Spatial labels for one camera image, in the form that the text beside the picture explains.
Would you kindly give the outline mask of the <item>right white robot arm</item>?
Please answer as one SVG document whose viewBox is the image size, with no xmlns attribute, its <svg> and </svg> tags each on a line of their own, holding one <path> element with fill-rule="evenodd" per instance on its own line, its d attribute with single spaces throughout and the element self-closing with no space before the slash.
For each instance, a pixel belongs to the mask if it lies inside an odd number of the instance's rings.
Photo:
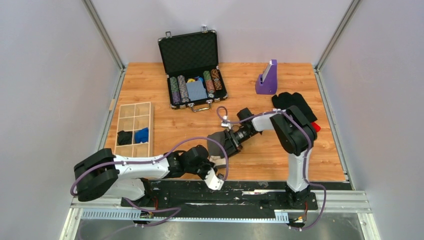
<svg viewBox="0 0 424 240">
<path fill-rule="evenodd" d="M 285 201 L 292 209 L 298 209 L 310 193 L 308 167 L 310 153 L 317 139 L 316 128 L 305 114 L 295 105 L 286 109 L 274 109 L 253 115 L 248 108 L 237 114 L 239 121 L 221 118 L 223 125 L 239 124 L 238 130 L 231 127 L 222 131 L 220 143 L 228 157 L 238 154 L 242 143 L 265 130 L 274 130 L 288 154 L 288 179 Z"/>
</svg>

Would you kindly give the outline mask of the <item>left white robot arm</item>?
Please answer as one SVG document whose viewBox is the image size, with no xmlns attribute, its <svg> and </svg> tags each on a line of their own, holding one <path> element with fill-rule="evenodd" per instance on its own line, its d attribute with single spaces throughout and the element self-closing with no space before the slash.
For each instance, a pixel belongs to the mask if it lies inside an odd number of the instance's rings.
<svg viewBox="0 0 424 240">
<path fill-rule="evenodd" d="M 209 189 L 220 190 L 224 181 L 217 176 L 216 165 L 208 156 L 202 145 L 153 157 L 114 155 L 111 149 L 104 148 L 74 166 L 71 193 L 80 202 L 121 197 L 146 207 L 153 201 L 149 179 L 179 178 L 184 174 L 197 175 Z"/>
</svg>

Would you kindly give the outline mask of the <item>grey underwear white waistband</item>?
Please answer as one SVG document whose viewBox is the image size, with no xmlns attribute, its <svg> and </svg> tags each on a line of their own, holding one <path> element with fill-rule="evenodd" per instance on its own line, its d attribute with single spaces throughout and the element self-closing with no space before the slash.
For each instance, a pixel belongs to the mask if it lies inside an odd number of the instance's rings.
<svg viewBox="0 0 424 240">
<path fill-rule="evenodd" d="M 218 169 L 224 169 L 228 167 L 224 151 L 218 145 L 222 146 L 225 150 L 227 157 L 229 158 L 234 151 L 233 143 L 230 139 L 228 130 L 215 132 L 207 136 L 207 151 L 209 154 L 208 160 L 215 164 Z"/>
</svg>

